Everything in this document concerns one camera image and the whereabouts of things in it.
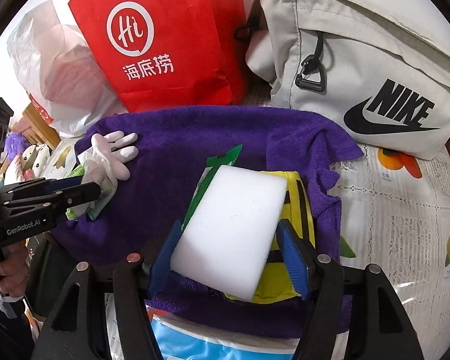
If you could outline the person's left hand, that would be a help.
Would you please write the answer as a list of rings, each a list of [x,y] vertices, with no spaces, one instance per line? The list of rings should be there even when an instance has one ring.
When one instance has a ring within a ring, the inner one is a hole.
[[[8,257],[0,262],[0,291],[11,297],[21,297],[26,290],[29,272],[26,242],[17,242],[8,249]]]

